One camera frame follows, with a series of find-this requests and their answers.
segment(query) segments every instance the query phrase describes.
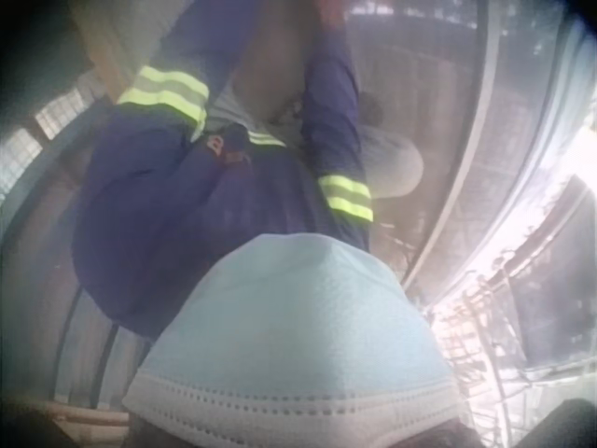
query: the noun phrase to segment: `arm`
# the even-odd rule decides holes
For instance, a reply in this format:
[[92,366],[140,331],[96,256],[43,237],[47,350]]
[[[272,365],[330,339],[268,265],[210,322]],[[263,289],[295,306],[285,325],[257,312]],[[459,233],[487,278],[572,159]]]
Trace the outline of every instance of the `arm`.
[[357,131],[358,94],[340,0],[318,0],[323,31],[307,67],[303,137],[308,160],[340,223],[367,231],[373,220]]
[[[80,194],[74,263],[102,310],[142,334],[167,323],[160,316],[181,305],[181,285],[197,270],[180,259],[195,242],[174,226],[209,195],[220,168],[211,151],[191,150],[191,138],[240,59],[259,3],[196,0],[100,135]],[[174,249],[156,255],[165,245]]]

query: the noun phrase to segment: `yellow reflective stripe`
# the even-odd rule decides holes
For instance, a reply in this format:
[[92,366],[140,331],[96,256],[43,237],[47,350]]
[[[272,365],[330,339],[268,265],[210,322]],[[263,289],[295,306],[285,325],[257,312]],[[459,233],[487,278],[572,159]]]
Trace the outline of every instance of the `yellow reflective stripe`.
[[325,177],[320,177],[319,185],[322,187],[342,187],[352,193],[362,194],[367,198],[371,198],[371,193],[369,192],[367,185],[361,184],[360,182],[354,182],[352,179],[344,177],[343,175],[326,175]]
[[276,145],[278,147],[285,147],[284,142],[268,133],[254,133],[249,131],[249,140],[255,145]]
[[182,112],[190,119],[197,121],[200,125],[205,122],[205,109],[194,105],[173,91],[160,91],[158,93],[148,93],[132,88],[125,91],[118,104],[134,103],[136,105],[169,105],[174,109]]
[[327,203],[334,210],[340,210],[341,212],[373,222],[373,210],[363,205],[351,203],[343,198],[327,198]]
[[209,88],[207,87],[207,85],[202,83],[195,77],[192,77],[191,75],[188,75],[183,72],[161,72],[158,69],[146,65],[141,69],[139,75],[155,82],[180,82],[181,84],[184,84],[185,86],[190,88],[192,91],[200,93],[205,98],[209,98]]

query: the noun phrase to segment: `person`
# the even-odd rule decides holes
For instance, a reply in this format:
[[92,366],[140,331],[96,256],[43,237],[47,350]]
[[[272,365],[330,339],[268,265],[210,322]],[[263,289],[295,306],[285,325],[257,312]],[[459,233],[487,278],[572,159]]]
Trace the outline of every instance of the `person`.
[[123,400],[150,428],[134,425],[143,446],[159,438],[139,432],[327,448],[466,433],[430,328],[368,253],[343,2],[316,5],[302,151],[242,115],[209,120],[259,0],[194,1],[99,139],[74,263],[98,306],[153,342]]

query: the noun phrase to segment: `dark clothing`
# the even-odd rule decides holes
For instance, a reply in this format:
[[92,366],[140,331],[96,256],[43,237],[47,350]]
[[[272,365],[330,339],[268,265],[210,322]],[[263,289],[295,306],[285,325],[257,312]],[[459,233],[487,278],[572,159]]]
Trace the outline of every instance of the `dark clothing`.
[[120,325],[157,338],[216,262],[262,233],[318,232],[368,250],[370,196],[341,32],[306,73],[304,154],[233,124],[202,132],[254,28],[258,0],[197,0],[100,138],[73,254]]

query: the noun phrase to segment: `hand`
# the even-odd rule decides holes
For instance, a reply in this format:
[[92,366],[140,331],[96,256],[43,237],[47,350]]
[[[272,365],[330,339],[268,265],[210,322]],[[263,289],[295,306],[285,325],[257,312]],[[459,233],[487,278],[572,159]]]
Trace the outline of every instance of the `hand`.
[[324,28],[337,29],[344,26],[345,0],[315,0]]

